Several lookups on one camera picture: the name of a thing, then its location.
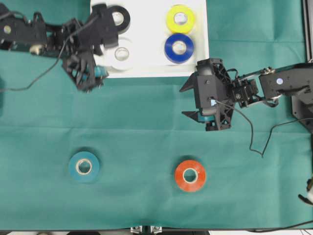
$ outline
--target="tape roll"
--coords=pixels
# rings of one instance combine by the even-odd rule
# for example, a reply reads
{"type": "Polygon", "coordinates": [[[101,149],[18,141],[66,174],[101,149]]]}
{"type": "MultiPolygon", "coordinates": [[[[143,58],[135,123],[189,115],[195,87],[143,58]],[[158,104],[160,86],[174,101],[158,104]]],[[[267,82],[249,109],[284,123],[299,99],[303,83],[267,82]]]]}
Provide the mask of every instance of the tape roll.
{"type": "Polygon", "coordinates": [[[93,181],[100,169],[99,160],[90,152],[78,152],[70,159],[68,170],[74,180],[86,183],[93,181]]]}
{"type": "Polygon", "coordinates": [[[134,66],[134,47],[127,39],[118,40],[118,46],[104,50],[108,64],[118,71],[127,71],[134,66]]]}
{"type": "Polygon", "coordinates": [[[131,16],[122,6],[109,7],[112,13],[118,34],[125,33],[131,25],[131,16]]]}
{"type": "Polygon", "coordinates": [[[166,17],[166,25],[173,33],[189,33],[195,24],[195,15],[185,5],[173,6],[166,17]]]}
{"type": "Polygon", "coordinates": [[[176,33],[170,36],[165,42],[165,54],[166,57],[173,63],[181,64],[189,60],[189,58],[194,53],[194,43],[192,40],[184,34],[176,33]],[[180,43],[185,45],[185,51],[182,53],[174,52],[175,43],[180,43]]]}
{"type": "Polygon", "coordinates": [[[206,181],[204,167],[197,161],[186,160],[178,165],[175,170],[175,181],[179,188],[185,192],[195,192],[200,190],[206,181]],[[186,179],[186,172],[193,171],[195,177],[192,181],[186,179]]]}

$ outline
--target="red tape roll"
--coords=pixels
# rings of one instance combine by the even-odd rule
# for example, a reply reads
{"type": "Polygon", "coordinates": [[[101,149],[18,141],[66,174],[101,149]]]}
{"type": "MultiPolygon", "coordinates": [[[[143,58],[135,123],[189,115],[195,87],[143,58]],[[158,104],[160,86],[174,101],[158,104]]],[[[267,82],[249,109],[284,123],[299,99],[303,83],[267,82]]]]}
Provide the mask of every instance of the red tape roll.
{"type": "Polygon", "coordinates": [[[186,160],[178,165],[175,170],[175,181],[177,185],[185,192],[195,192],[200,190],[206,181],[206,173],[204,167],[197,161],[186,160]],[[187,170],[193,170],[196,178],[189,182],[184,178],[184,173],[187,170]]]}

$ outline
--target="white tray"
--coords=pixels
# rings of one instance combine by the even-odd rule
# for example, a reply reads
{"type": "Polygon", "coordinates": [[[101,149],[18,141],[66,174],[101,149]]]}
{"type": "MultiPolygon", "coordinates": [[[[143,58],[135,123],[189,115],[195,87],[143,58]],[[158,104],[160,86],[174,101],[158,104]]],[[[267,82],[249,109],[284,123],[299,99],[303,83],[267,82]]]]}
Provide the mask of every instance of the white tray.
{"type": "Polygon", "coordinates": [[[90,5],[106,3],[125,7],[131,16],[131,26],[119,35],[132,42],[135,51],[134,65],[127,71],[111,67],[105,56],[95,56],[97,65],[105,66],[110,78],[122,77],[177,77],[190,76],[197,61],[209,58],[206,0],[91,0],[90,5]],[[188,6],[195,14],[195,25],[188,36],[195,51],[183,64],[170,62],[164,54],[164,44],[171,31],[166,26],[166,15],[173,5],[188,6]]]}

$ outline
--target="yellow tape roll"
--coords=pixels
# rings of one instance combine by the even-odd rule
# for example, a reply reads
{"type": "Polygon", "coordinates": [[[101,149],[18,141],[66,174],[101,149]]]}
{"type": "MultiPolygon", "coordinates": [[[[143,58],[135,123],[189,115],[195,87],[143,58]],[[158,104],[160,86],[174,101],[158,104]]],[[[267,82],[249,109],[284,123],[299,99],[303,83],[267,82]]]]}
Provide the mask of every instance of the yellow tape roll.
{"type": "Polygon", "coordinates": [[[195,15],[185,5],[175,5],[167,13],[167,27],[173,33],[189,33],[195,24],[195,15]]]}

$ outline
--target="wire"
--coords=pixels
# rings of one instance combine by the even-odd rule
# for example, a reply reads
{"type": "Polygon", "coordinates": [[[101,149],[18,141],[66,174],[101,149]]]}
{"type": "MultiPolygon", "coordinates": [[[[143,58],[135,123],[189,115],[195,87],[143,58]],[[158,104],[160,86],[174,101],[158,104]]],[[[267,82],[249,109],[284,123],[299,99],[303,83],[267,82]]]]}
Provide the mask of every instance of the wire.
{"type": "Polygon", "coordinates": [[[287,124],[291,124],[291,123],[298,122],[298,121],[306,121],[306,120],[313,120],[313,117],[297,119],[297,120],[288,121],[288,122],[284,122],[284,123],[280,123],[280,124],[277,124],[277,125],[272,126],[272,128],[270,129],[270,132],[269,132],[268,140],[267,140],[267,142],[266,142],[266,144],[265,144],[265,147],[264,147],[264,149],[263,149],[263,151],[262,151],[262,156],[264,155],[265,150],[266,150],[266,148],[268,147],[268,143],[269,143],[269,140],[270,140],[270,138],[271,138],[272,132],[273,132],[273,130],[274,130],[276,127],[278,127],[278,126],[283,126],[283,125],[287,125],[287,124]]]}
{"type": "Polygon", "coordinates": [[[308,235],[312,235],[311,233],[309,233],[309,232],[308,232],[308,231],[306,231],[305,229],[304,229],[303,231],[305,231],[308,235]]]}
{"type": "Polygon", "coordinates": [[[82,30],[84,30],[85,28],[89,27],[93,22],[95,22],[95,20],[98,18],[98,16],[95,16],[94,18],[92,18],[87,24],[85,24],[84,26],[82,26],[81,28],[79,28],[78,30],[76,30],[75,32],[71,33],[66,40],[63,43],[63,46],[61,48],[61,51],[57,57],[57,60],[54,62],[54,64],[49,67],[46,71],[44,71],[43,73],[41,73],[38,77],[36,77],[28,86],[23,87],[23,88],[5,88],[5,89],[0,89],[0,93],[2,92],[6,92],[6,91],[12,91],[12,92],[20,92],[20,91],[25,91],[28,90],[29,88],[31,88],[35,82],[37,82],[40,78],[42,78],[43,76],[45,76],[48,72],[50,72],[60,61],[62,53],[64,51],[64,48],[66,46],[66,43],[69,41],[69,39],[74,36],[75,34],[81,32],[82,30]]]}
{"type": "Polygon", "coordinates": [[[238,77],[239,77],[239,72],[238,72],[238,70],[236,70],[236,69],[229,69],[229,70],[227,70],[226,72],[236,72],[236,74],[235,74],[235,79],[238,79],[238,77]]]}
{"type": "Polygon", "coordinates": [[[280,230],[297,228],[299,226],[306,225],[306,224],[312,224],[312,223],[313,223],[313,220],[309,220],[309,221],[306,221],[306,222],[303,222],[300,224],[291,225],[288,227],[282,227],[282,228],[277,228],[277,229],[268,229],[268,230],[252,230],[252,231],[248,231],[248,232],[251,232],[251,233],[269,233],[269,232],[275,232],[275,231],[280,231],[280,230]]]}
{"type": "Polygon", "coordinates": [[[25,21],[25,23],[28,23],[28,20],[27,20],[27,17],[22,14],[21,12],[18,12],[18,11],[9,11],[3,15],[0,16],[0,20],[3,20],[4,18],[7,18],[9,16],[14,16],[14,15],[20,15],[23,17],[23,20],[25,21]]]}
{"type": "Polygon", "coordinates": [[[218,100],[216,100],[216,102],[219,103],[219,104],[221,104],[221,105],[224,105],[224,106],[227,107],[227,108],[230,108],[230,109],[236,111],[236,112],[239,113],[239,114],[241,114],[241,116],[243,116],[244,119],[246,119],[246,120],[249,122],[250,127],[251,127],[251,141],[250,141],[249,150],[252,151],[252,152],[258,153],[258,154],[261,155],[261,157],[263,157],[263,153],[261,153],[260,151],[258,151],[258,150],[256,150],[256,149],[253,149],[253,148],[252,148],[254,131],[253,131],[253,124],[252,124],[252,122],[250,121],[250,119],[248,119],[247,116],[244,115],[244,113],[242,113],[240,110],[236,109],[235,107],[232,107],[232,106],[230,106],[230,105],[228,105],[228,104],[224,104],[224,103],[222,103],[222,102],[220,102],[220,101],[218,101],[218,100]]]}

